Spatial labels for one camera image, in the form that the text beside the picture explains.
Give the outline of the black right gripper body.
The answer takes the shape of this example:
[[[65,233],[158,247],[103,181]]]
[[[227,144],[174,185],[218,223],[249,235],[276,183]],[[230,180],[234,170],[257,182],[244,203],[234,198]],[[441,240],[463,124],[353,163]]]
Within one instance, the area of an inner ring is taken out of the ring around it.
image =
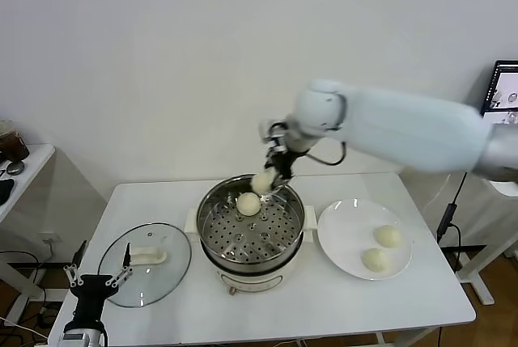
[[[270,163],[281,178],[292,178],[292,165],[296,160],[296,153],[286,150],[283,152],[274,151],[270,154]]]

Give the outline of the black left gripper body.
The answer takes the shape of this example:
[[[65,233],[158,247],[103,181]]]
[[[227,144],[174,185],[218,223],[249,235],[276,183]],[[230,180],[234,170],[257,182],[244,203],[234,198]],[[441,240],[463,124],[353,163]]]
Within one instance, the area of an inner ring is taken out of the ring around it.
[[[110,276],[82,276],[70,292],[77,298],[73,321],[88,323],[100,321],[105,301],[116,294],[118,286]]]

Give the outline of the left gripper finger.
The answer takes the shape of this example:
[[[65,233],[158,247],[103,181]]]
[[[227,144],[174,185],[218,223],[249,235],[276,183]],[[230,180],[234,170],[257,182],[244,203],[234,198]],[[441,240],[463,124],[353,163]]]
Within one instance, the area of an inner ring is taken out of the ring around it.
[[[72,261],[63,267],[65,275],[68,279],[70,288],[74,288],[76,286],[80,286],[83,284],[83,280],[82,280],[81,276],[79,275],[79,266],[83,259],[83,255],[84,255],[86,247],[87,247],[87,241],[84,240],[81,243],[79,249],[74,253],[74,255],[72,257]]]
[[[133,269],[130,267],[131,263],[131,255],[130,255],[130,243],[127,243],[125,248],[125,254],[122,261],[121,270],[116,273],[114,276],[109,278],[105,285],[112,288],[117,288],[123,284],[124,281],[127,280],[129,276],[132,275]]]

